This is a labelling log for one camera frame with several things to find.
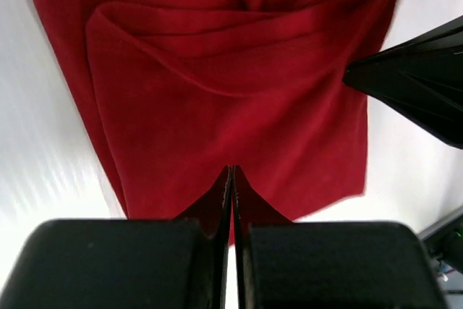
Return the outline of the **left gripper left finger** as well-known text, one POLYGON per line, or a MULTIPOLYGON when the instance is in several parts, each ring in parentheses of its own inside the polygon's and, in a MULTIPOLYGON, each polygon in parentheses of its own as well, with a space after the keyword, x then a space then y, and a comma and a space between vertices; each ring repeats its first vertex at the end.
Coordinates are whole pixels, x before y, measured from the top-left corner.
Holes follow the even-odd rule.
POLYGON ((8 308, 222 308, 232 170, 171 220, 55 219, 28 237, 8 308))

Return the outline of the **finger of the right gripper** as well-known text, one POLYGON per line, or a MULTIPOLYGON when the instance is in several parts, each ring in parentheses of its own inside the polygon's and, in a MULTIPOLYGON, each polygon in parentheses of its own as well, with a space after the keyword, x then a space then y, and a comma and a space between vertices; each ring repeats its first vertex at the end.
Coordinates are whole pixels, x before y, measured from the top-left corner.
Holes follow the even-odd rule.
POLYGON ((345 85, 462 147, 462 18, 351 63, 345 85))

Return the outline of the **red t shirt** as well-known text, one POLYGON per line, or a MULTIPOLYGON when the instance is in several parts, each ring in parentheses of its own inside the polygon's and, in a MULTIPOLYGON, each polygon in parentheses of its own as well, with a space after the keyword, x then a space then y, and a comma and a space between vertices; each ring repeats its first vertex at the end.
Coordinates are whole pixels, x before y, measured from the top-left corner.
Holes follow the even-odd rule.
POLYGON ((228 165, 289 219, 364 190, 396 0, 33 0, 123 212, 169 219, 228 165))

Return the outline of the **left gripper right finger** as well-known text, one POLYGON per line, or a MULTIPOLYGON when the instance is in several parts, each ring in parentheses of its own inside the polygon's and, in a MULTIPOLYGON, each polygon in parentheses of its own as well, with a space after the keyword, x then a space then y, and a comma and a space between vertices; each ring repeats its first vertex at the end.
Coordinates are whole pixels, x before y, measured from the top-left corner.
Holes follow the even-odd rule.
POLYGON ((294 223, 234 167, 241 308, 446 308, 421 241, 390 221, 294 223))

